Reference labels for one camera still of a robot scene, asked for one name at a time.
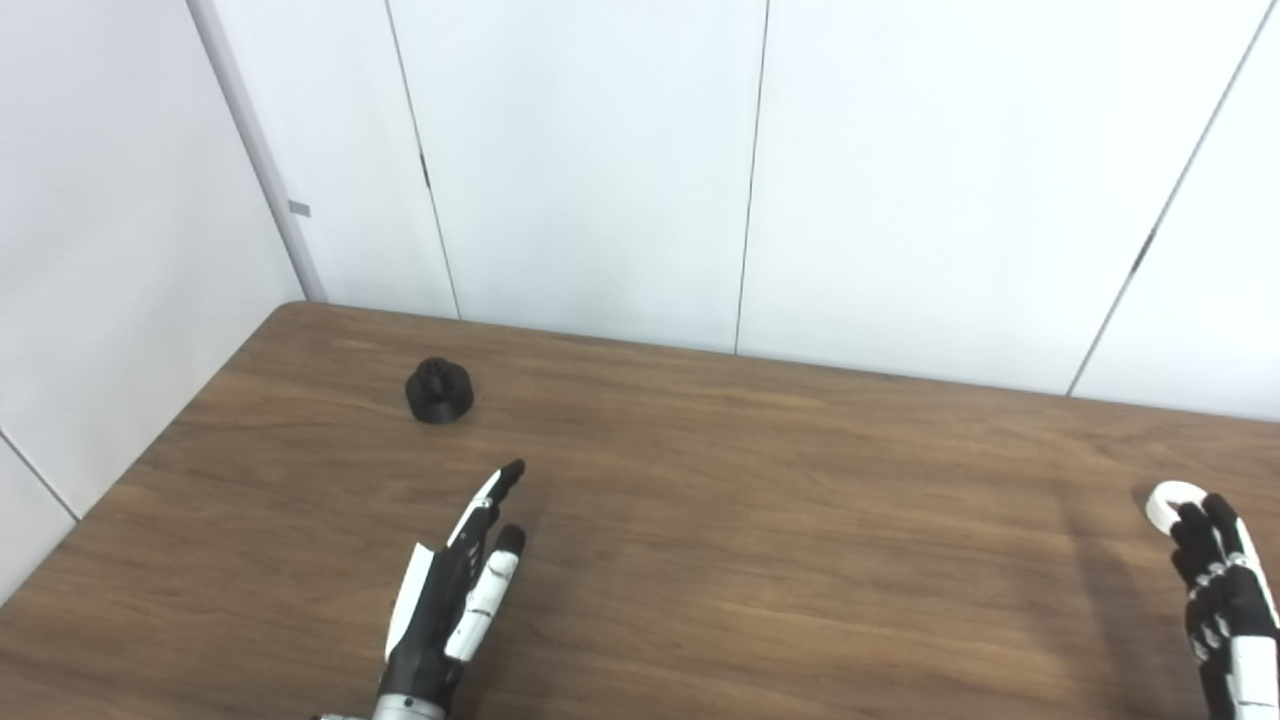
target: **white ring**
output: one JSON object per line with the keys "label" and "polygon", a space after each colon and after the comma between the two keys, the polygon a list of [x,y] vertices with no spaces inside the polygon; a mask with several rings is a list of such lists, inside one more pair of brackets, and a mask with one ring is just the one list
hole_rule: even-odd
{"label": "white ring", "polygon": [[1208,493],[1198,486],[1183,480],[1165,480],[1147,497],[1147,519],[1157,530],[1169,534],[1178,521],[1178,506],[1188,502],[1199,505]]}

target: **black knob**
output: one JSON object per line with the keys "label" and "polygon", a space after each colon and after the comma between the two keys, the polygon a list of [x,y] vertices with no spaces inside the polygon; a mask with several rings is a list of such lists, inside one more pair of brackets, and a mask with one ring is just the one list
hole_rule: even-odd
{"label": "black knob", "polygon": [[466,415],[475,402],[466,368],[444,357],[428,357],[404,382],[404,396],[413,416],[443,425]]}

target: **wood grain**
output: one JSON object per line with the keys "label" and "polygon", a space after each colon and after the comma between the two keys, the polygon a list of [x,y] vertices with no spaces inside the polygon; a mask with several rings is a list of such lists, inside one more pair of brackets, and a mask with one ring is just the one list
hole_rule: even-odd
{"label": "wood grain", "polygon": [[[415,423],[426,355],[476,406]],[[526,561],[476,719],[1203,717],[1176,477],[1280,561],[1276,425],[412,318],[279,310],[0,610],[17,719],[369,711],[415,541],[495,466]]]}

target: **white wall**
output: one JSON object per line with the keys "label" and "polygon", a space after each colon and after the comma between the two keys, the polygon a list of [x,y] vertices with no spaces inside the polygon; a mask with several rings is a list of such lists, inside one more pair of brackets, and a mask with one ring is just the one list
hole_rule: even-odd
{"label": "white wall", "polygon": [[70,512],[0,441],[0,605],[74,524]]}
{"label": "white wall", "polygon": [[301,293],[186,5],[3,3],[0,97],[0,429],[83,514]]}
{"label": "white wall", "polygon": [[467,320],[731,351],[763,0],[393,0]]}
{"label": "white wall", "polygon": [[1272,10],[1075,395],[1280,420],[1277,278]]}
{"label": "white wall", "polygon": [[739,350],[1066,392],[1242,0],[774,0]]}
{"label": "white wall", "polygon": [[193,0],[317,299],[457,316],[387,8]]}

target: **white finger segment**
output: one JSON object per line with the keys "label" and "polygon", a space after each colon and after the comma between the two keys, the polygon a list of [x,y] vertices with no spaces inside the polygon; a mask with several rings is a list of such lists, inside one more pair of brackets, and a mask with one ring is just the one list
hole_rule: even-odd
{"label": "white finger segment", "polygon": [[1276,720],[1276,641],[1261,635],[1231,639],[1231,675],[1228,676],[1236,720]]}
{"label": "white finger segment", "polygon": [[449,642],[444,646],[444,655],[456,657],[462,662],[470,662],[475,657],[476,648],[489,632],[489,624],[502,605],[502,597],[507,594],[511,578],[520,565],[520,556],[504,550],[495,550],[485,562],[484,570],[476,587],[467,594],[466,609],[458,626],[449,635]]}

